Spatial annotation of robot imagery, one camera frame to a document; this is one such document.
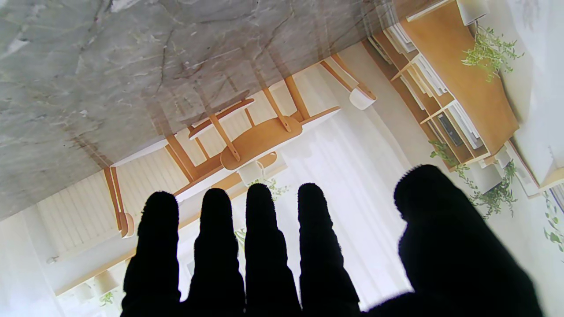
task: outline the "sheer curtain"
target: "sheer curtain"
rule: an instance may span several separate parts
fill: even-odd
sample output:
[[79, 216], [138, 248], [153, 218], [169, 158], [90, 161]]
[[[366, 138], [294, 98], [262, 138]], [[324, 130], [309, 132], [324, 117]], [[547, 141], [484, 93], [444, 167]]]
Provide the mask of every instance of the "sheer curtain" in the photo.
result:
[[[361, 308], [367, 309], [410, 288], [397, 250], [405, 223], [393, 202], [395, 182], [406, 167], [367, 118], [348, 119], [340, 113], [279, 151], [288, 169], [276, 178], [282, 185], [291, 184], [292, 190], [276, 207], [297, 282], [297, 189], [306, 182], [323, 189], [345, 267]], [[370, 138], [357, 137], [370, 127]]]
[[0, 316], [62, 317], [23, 213], [0, 222]]

